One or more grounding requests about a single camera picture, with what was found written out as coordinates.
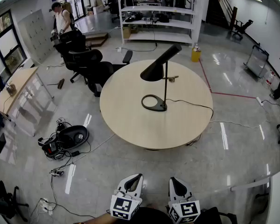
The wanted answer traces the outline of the white shelving unit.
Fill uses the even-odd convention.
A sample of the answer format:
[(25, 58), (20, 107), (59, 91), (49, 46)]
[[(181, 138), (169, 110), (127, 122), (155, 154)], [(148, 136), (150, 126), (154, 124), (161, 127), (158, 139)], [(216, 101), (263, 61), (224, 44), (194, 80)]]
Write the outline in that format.
[[(122, 43), (128, 41), (198, 42), (203, 0), (119, 0)], [(131, 29), (123, 38), (123, 27)]]

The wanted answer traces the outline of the brown object on side table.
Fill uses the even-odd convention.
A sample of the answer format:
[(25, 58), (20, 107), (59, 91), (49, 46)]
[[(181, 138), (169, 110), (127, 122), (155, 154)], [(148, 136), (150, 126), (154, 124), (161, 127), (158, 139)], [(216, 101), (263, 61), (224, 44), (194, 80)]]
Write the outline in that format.
[(17, 90), (13, 83), (7, 83), (5, 85), (5, 89), (7, 90), (8, 94), (12, 97), (16, 94)]

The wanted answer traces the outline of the black desk lamp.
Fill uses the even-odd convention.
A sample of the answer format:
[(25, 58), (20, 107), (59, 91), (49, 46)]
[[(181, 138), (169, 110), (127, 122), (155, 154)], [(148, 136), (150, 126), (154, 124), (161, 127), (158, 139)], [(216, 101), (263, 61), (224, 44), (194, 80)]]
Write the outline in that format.
[[(148, 82), (156, 82), (165, 78), (164, 85), (164, 99), (154, 95), (147, 94), (142, 100), (142, 106), (150, 111), (165, 112), (167, 110), (166, 98), (167, 98), (167, 80), (168, 80), (168, 61), (182, 50), (181, 45), (172, 45), (167, 51), (165, 51), (160, 57), (152, 62), (145, 70), (140, 74), (141, 79)], [(147, 106), (144, 104), (144, 99), (152, 97), (156, 100), (156, 104), (153, 106)]]

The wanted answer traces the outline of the yellow waste bin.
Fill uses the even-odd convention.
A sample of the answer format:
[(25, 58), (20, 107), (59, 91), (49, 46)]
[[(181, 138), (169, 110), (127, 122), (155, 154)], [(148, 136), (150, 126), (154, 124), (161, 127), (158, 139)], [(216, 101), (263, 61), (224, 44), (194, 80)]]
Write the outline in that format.
[(191, 61), (192, 62), (199, 62), (201, 56), (201, 49), (200, 47), (196, 44), (192, 48), (192, 56), (191, 56)]

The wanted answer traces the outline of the floor broom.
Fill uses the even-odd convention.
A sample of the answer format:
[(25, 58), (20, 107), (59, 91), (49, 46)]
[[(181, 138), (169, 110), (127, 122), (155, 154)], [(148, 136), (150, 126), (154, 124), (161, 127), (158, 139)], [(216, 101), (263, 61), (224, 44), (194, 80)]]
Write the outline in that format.
[(56, 86), (57, 86), (57, 88), (60, 90), (60, 89), (62, 89), (62, 87), (63, 87), (64, 81), (65, 81), (65, 79), (64, 79), (64, 78), (62, 78), (61, 80), (59, 80), (59, 82), (58, 82), (58, 83), (48, 84), (48, 86), (50, 86), (50, 85), (56, 85)]

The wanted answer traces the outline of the black mesh office chair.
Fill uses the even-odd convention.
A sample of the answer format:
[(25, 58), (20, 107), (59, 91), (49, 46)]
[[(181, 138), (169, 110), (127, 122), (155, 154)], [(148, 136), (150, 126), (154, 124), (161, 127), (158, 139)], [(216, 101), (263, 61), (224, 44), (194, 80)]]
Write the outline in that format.
[(69, 51), (63, 59), (66, 68), (75, 73), (70, 79), (70, 82), (74, 83), (74, 78), (81, 75), (84, 77), (85, 84), (88, 84), (87, 79), (92, 70), (92, 66), (99, 64), (103, 59), (103, 55), (98, 49), (88, 49), (82, 52)]

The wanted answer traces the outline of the wooden rectangular side table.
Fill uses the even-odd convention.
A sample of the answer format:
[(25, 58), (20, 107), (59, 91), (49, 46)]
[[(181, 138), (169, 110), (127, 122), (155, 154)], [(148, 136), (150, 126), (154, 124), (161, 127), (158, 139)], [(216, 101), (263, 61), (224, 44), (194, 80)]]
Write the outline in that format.
[(20, 96), (21, 92), (24, 88), (26, 88), (27, 84), (31, 82), (34, 76), (37, 77), (38, 81), (42, 84), (42, 87), (46, 90), (49, 96), (53, 99), (52, 96), (47, 89), (47, 86), (42, 82), (40, 76), (37, 73), (38, 67), (28, 68), (28, 69), (19, 69), (17, 70), (11, 77), (11, 84), (15, 85), (15, 94), (10, 95), (6, 89), (0, 92), (0, 113), (8, 115), (12, 106)]

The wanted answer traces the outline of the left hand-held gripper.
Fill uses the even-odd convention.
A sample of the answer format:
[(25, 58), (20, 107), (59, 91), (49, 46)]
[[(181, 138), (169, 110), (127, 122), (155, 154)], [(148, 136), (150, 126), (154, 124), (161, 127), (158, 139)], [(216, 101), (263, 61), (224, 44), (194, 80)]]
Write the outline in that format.
[(114, 191), (110, 204), (110, 214), (113, 217), (130, 220), (140, 208), (144, 176), (130, 175), (119, 182), (118, 190)]

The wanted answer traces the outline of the clear water bottle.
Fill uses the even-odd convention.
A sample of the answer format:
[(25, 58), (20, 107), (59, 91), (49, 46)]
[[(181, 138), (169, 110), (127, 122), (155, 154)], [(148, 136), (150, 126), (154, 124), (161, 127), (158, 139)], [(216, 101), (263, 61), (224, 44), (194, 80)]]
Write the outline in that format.
[(273, 71), (270, 71), (270, 74), (268, 75), (268, 77), (265, 80), (267, 86), (271, 86), (271, 84), (274, 80), (274, 77), (275, 77), (275, 73)]

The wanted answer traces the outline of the wooden step platform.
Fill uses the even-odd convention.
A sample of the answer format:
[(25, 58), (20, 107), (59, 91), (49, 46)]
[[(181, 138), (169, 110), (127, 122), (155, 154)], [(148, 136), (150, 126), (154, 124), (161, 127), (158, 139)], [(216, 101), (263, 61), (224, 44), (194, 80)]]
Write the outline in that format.
[(85, 36), (87, 47), (101, 47), (109, 38), (108, 33), (89, 34)]

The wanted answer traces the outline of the person's black shirt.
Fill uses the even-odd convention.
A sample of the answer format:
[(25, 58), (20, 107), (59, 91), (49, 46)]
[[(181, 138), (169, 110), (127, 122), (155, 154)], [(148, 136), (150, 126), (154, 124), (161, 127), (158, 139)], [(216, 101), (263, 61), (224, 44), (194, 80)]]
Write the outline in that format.
[[(203, 210), (194, 224), (223, 224), (221, 216), (229, 219), (231, 224), (238, 224), (237, 217), (231, 213), (219, 212), (217, 207)], [(114, 224), (174, 224), (164, 212), (148, 207), (140, 207), (131, 220), (117, 219)]]

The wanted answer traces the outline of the black oval equipment case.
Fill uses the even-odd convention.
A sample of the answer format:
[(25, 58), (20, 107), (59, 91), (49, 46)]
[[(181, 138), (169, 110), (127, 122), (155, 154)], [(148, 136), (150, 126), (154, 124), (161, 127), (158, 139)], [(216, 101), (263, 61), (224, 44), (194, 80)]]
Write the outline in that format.
[(70, 150), (82, 145), (88, 140), (89, 132), (86, 127), (69, 126), (57, 133), (57, 146), (60, 149)]

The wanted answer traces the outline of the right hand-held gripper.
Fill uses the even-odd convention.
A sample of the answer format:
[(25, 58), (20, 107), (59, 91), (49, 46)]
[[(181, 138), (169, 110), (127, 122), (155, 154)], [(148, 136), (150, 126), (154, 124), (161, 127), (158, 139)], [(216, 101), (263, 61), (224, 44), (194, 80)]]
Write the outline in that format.
[(168, 215), (174, 224), (189, 224), (200, 216), (200, 203), (191, 187), (176, 177), (169, 179)]

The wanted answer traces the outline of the pile of black electronic gear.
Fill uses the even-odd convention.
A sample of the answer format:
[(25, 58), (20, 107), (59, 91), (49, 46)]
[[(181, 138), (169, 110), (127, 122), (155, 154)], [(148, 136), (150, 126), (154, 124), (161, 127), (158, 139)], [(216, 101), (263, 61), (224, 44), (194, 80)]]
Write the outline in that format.
[(38, 145), (42, 148), (43, 152), (45, 153), (46, 157), (49, 160), (63, 160), (65, 157), (71, 157), (70, 152), (63, 147), (63, 144), (65, 144), (64, 141), (62, 141), (62, 138), (60, 136), (60, 132), (64, 130), (65, 128), (71, 126), (70, 123), (66, 122), (65, 118), (60, 117), (56, 121), (57, 127), (55, 129), (55, 132), (53, 132), (48, 138), (40, 137), (37, 140)]

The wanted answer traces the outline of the metal trolley cart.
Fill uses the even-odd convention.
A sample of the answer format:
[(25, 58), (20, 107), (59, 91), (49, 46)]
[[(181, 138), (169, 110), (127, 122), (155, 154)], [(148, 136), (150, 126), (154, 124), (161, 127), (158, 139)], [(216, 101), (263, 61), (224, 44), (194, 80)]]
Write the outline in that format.
[(266, 64), (269, 54), (258, 45), (253, 45), (247, 62), (244, 63), (257, 78), (262, 78), (266, 73)]

